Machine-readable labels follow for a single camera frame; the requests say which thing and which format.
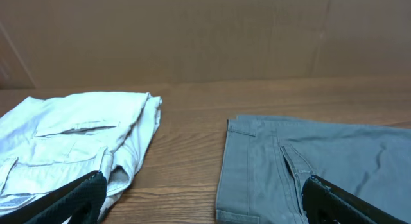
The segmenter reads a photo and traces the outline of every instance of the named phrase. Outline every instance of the folded gray fabric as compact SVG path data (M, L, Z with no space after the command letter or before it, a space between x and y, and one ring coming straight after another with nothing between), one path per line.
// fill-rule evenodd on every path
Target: folded gray fabric
M291 117L229 120L219 223L308 223L301 189L318 175L411 222L411 130Z

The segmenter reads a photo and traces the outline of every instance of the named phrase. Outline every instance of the gray garment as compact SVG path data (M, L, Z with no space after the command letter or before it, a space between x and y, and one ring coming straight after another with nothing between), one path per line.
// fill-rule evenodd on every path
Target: gray garment
M308 223L301 189L318 175L411 223L411 130L291 117L228 124L216 199L219 223Z

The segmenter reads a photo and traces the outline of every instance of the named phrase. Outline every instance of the folded clothing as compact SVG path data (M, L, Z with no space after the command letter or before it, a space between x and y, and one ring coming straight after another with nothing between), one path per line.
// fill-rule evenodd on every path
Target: folded clothing
M160 104L132 92L26 98L0 119L0 215L100 170L107 179L102 217L140 170Z
M411 130L238 116L227 128L219 223L308 223L301 190L318 175L411 223Z

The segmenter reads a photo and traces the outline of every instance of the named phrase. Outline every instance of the white shirt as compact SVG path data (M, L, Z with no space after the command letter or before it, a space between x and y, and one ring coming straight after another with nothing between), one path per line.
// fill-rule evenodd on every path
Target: white shirt
M107 179L101 217L141 169L160 104L131 92L26 98L0 118L0 215L100 170Z

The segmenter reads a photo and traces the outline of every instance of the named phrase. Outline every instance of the gray pants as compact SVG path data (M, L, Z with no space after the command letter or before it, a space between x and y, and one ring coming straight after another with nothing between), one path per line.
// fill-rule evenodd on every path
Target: gray pants
M318 175L411 223L411 130L290 117L229 120L219 223L308 223L301 189Z

